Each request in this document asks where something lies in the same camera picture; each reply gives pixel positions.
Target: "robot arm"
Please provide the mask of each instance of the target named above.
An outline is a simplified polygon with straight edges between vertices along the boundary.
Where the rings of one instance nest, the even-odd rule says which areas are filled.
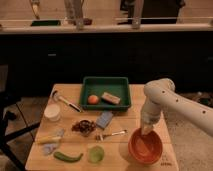
[[[186,99],[174,90],[170,79],[150,81],[144,86],[146,101],[141,109],[141,133],[148,134],[159,121],[162,107],[167,107],[213,136],[213,109]]]

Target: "green pepper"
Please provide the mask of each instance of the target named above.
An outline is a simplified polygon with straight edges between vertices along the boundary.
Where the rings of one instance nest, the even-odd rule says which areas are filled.
[[[73,162],[77,162],[79,160],[81,160],[81,157],[83,156],[83,153],[79,154],[79,156],[77,157],[70,157],[67,156],[59,151],[54,152],[53,156],[59,160],[65,161],[65,162],[69,162],[69,163],[73,163]]]

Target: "metal utensil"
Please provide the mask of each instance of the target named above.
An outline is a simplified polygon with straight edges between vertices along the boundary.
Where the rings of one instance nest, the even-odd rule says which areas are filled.
[[[127,133],[127,130],[125,129],[123,131],[114,132],[114,133],[111,133],[111,134],[99,134],[99,135],[95,136],[95,139],[103,141],[106,137],[114,136],[114,135],[121,135],[121,134],[126,134],[126,133]]]
[[[81,110],[78,106],[76,106],[75,104],[69,102],[69,101],[68,101],[66,98],[64,98],[63,96],[59,95],[59,93],[58,93],[57,90],[55,90],[55,91],[52,93],[52,98],[53,98],[54,101],[59,101],[59,100],[60,100],[60,101],[64,102],[65,104],[67,104],[68,106],[74,108],[76,111],[82,112],[82,110]]]

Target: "white cup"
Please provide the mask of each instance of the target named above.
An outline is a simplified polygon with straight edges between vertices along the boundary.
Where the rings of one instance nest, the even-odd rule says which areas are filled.
[[[50,104],[44,110],[44,116],[50,121],[58,121],[60,119],[60,107],[57,104]]]

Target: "orange bowl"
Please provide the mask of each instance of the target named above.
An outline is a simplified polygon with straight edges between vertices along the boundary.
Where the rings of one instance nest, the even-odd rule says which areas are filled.
[[[163,151],[160,137],[154,131],[141,135],[141,128],[135,130],[128,143],[129,153],[141,164],[157,162]]]

